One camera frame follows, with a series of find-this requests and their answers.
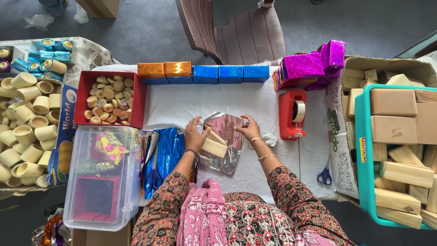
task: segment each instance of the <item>pink dupatta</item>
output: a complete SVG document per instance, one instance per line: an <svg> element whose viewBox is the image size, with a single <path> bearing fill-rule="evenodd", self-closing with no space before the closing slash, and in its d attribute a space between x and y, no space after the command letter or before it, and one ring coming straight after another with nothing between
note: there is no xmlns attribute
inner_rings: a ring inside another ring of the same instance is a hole
<svg viewBox="0 0 437 246"><path fill-rule="evenodd" d="M215 179L191 183L180 211L177 246L227 246L226 205Z"/></svg>

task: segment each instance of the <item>woman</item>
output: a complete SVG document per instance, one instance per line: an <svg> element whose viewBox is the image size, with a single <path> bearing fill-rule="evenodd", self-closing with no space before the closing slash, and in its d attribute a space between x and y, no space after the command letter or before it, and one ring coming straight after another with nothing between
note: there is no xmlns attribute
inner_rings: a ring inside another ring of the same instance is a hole
<svg viewBox="0 0 437 246"><path fill-rule="evenodd" d="M208 134L208 130L197 132L201 118L197 116L185 128L182 158L144 207L132 246L355 245L326 207L276 158L252 117L241 117L249 122L234 130L241 132L257 153L276 206L255 194L223 195L214 179L207 180L203 188L189 185L192 163Z"/></svg>

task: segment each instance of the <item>woman's hand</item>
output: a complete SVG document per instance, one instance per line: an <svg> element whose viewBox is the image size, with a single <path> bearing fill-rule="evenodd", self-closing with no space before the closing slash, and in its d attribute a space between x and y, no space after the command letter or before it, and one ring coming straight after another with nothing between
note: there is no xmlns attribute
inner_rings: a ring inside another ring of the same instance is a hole
<svg viewBox="0 0 437 246"><path fill-rule="evenodd" d="M201 118L202 116L197 116L185 127L185 149L194 150L196 153L202 148L205 138L211 130L207 127L202 134L199 134L196 126Z"/></svg>
<svg viewBox="0 0 437 246"><path fill-rule="evenodd" d="M241 118L245 118L249 122L243 124L243 127L234 127L234 130L241 132L247 140L253 138L261 138L260 127L257 122L249 115L242 115Z"/></svg>

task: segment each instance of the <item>red tape dispenser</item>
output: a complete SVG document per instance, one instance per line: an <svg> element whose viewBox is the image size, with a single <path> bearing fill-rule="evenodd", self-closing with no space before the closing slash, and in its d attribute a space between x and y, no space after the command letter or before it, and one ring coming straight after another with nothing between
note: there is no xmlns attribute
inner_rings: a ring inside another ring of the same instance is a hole
<svg viewBox="0 0 437 246"><path fill-rule="evenodd" d="M306 91L295 89L279 96L279 135L282 140L305 137L305 110Z"/></svg>

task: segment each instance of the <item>orange foil gift box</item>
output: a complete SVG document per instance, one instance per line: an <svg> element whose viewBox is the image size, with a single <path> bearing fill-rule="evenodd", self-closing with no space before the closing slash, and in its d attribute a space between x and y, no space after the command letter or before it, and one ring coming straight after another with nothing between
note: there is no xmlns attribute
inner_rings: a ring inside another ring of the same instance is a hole
<svg viewBox="0 0 437 246"><path fill-rule="evenodd" d="M192 77L191 62L166 62L165 75L167 77Z"/></svg>
<svg viewBox="0 0 437 246"><path fill-rule="evenodd" d="M140 79L165 78L165 62L160 63L138 63L138 77Z"/></svg>

